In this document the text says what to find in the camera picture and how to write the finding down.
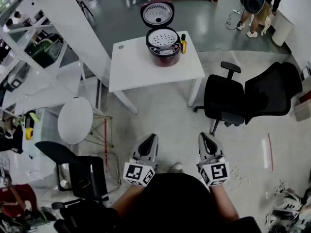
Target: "black office chair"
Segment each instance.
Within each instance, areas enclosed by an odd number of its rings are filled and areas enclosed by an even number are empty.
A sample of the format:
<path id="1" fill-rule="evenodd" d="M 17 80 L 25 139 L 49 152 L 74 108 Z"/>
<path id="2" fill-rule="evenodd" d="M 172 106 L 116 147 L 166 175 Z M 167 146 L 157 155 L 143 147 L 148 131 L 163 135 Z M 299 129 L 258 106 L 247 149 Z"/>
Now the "black office chair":
<path id="1" fill-rule="evenodd" d="M 98 156 L 77 156 L 67 147 L 49 141 L 35 143 L 46 156 L 55 161 L 57 186 L 60 191 L 72 190 L 74 196 L 87 200 L 108 200 L 104 174 L 104 162 Z M 71 188 L 60 184 L 59 165 L 69 164 Z"/>
<path id="2" fill-rule="evenodd" d="M 204 106 L 193 109 L 204 109 L 205 115 L 215 119 L 211 135 L 215 135 L 219 121 L 239 126 L 248 124 L 253 117 L 284 116 L 291 107 L 291 98 L 302 91 L 300 75 L 291 63 L 275 62 L 262 74 L 242 84 L 232 80 L 234 72 L 241 69 L 232 63 L 221 62 L 221 67 L 228 69 L 228 77 L 218 75 L 208 77 Z"/>

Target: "small yellow bottle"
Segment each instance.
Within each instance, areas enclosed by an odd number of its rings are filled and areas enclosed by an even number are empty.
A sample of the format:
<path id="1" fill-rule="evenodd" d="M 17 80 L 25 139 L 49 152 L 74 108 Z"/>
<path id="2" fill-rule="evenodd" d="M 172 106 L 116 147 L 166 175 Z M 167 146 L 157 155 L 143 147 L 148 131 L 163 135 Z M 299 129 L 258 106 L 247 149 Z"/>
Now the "small yellow bottle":
<path id="1" fill-rule="evenodd" d="M 187 42 L 186 42 L 186 35 L 185 35 L 185 34 L 182 34 L 182 35 L 181 35 L 180 44 L 181 44 L 181 53 L 182 53 L 182 54 L 186 53 L 186 50 L 187 50 Z"/>

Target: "window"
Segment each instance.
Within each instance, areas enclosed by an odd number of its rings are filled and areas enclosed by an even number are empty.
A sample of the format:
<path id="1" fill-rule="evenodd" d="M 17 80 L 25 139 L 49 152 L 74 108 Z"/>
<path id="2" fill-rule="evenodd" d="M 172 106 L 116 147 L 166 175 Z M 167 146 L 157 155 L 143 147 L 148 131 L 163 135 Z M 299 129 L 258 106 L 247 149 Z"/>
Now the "window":
<path id="1" fill-rule="evenodd" d="M 9 0 L 0 0 L 0 12 L 10 6 Z"/>

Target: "chair backrest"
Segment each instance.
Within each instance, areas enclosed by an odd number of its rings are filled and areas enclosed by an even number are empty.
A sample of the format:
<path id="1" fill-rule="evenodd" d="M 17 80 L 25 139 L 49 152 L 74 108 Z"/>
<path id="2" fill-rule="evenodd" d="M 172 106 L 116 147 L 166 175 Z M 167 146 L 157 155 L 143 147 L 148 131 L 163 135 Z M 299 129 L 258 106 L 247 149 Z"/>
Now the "chair backrest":
<path id="1" fill-rule="evenodd" d="M 291 99 L 302 91 L 300 75 L 291 63 L 275 62 L 245 83 L 245 124 L 253 117 L 284 116 Z"/>
<path id="2" fill-rule="evenodd" d="M 65 163 L 80 163 L 73 152 L 59 143 L 42 141 L 35 143 L 35 146 L 59 165 Z"/>

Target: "chair armrest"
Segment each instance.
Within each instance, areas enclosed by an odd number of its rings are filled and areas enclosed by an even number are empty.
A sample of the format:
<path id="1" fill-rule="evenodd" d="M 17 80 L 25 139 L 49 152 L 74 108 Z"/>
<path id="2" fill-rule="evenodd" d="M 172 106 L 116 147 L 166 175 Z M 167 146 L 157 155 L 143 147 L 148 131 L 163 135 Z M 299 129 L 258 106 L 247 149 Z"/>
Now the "chair armrest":
<path id="1" fill-rule="evenodd" d="M 237 73 L 241 73 L 241 68 L 239 68 L 237 65 L 226 62 L 226 61 L 222 61 L 220 66 L 222 68 L 228 69 L 229 71 L 234 71 Z"/>

